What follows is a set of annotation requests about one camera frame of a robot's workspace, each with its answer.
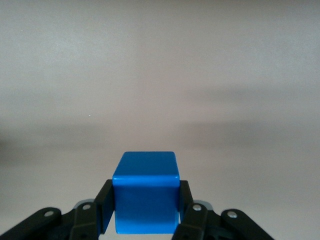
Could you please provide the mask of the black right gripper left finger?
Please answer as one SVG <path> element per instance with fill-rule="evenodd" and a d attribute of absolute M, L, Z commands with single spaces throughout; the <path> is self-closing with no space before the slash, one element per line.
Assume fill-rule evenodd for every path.
<path fill-rule="evenodd" d="M 108 179 L 95 199 L 77 203 L 65 214 L 58 208 L 42 208 L 0 235 L 0 240 L 99 240 L 114 210 L 114 188 Z"/>

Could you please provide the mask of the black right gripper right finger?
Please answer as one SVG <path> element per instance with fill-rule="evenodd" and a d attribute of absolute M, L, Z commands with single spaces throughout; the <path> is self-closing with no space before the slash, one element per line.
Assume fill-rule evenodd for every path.
<path fill-rule="evenodd" d="M 224 210 L 220 215 L 192 197 L 188 181 L 179 187 L 180 223 L 171 240 L 272 240 L 246 213 Z"/>

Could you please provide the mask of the blue wooden block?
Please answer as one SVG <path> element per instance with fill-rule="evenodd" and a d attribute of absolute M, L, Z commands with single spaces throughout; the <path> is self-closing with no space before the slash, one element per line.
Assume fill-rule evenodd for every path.
<path fill-rule="evenodd" d="M 118 234 L 172 234 L 179 223 L 180 174 L 172 151 L 127 151 L 112 176 Z"/>

